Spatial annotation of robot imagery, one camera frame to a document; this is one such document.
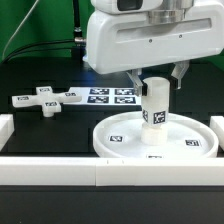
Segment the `white cylinder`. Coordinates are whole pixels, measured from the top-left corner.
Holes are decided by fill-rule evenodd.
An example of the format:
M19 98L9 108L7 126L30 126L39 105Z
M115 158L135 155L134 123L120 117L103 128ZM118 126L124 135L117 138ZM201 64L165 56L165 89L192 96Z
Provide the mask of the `white cylinder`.
M147 96L142 96L142 113L149 126L167 122L170 83L167 79L153 77L143 80L148 85Z
M167 142L167 126L150 127L146 122L142 124L141 141L150 146L164 145Z
M153 77L145 79L147 96L142 96L142 115L146 121L142 125L141 140L150 146L167 142L170 83L167 79Z

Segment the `white circular tray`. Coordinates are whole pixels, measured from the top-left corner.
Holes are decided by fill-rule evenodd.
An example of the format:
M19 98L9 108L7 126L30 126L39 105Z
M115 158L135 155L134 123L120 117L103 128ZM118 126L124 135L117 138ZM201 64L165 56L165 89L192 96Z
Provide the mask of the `white circular tray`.
M169 114L168 141L149 146L141 141L141 112L118 114L101 121L94 129L93 145L105 158L199 158L216 157L218 138L206 125Z

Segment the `printed tag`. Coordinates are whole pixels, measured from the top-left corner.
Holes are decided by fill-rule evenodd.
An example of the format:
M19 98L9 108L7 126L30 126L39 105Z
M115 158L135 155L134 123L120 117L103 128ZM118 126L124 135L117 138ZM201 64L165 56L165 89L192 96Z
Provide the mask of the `printed tag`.
M134 95L133 89L115 89L115 95Z
M187 146L201 146L199 140L185 140Z
M21 97L17 97L17 99L19 101L22 101L22 100L29 100L29 97L28 96L21 96Z
M88 103L109 103L108 96L89 96Z
M76 96L75 93L65 93L65 96L69 97L69 96Z
M135 97L115 97L116 104L136 104Z
M49 88L41 88L39 90L40 90L40 92L49 92L49 91L51 91Z
M146 122L148 122L148 121L149 121L148 111L143 110L143 111L142 111L142 117L143 117L143 119L144 119Z
M147 154L146 158L148 158L148 159L162 159L163 156L161 154L152 153L152 154Z
M109 95L109 89L90 89L90 95Z
M123 142L123 136L110 136L110 142Z
M166 112L158 112L153 115L153 124L161 124L166 122Z
M58 104L57 104L57 102L48 102L48 103L45 103L45 105L46 105L47 107L55 107L55 106L57 106Z

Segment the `white robot body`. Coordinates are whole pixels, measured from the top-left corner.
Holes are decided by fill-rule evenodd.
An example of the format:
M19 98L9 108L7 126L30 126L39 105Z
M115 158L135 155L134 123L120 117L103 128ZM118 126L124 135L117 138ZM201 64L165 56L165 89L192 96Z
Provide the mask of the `white robot body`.
M165 24L153 24L149 12L96 10L87 33L88 62L100 74L217 55L224 48L224 5L196 0L182 21Z
M162 2L163 0L91 0L92 5L97 9L110 14L149 11L159 7Z

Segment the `white cross piece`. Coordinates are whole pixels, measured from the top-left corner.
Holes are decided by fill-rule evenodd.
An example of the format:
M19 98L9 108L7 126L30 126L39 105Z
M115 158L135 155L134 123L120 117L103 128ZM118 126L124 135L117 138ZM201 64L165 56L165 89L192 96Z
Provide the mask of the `white cross piece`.
M37 87L37 95L13 96L12 103L16 108L41 105L44 117L52 117L61 112L60 103L80 102L82 96L77 92L53 93L50 86Z

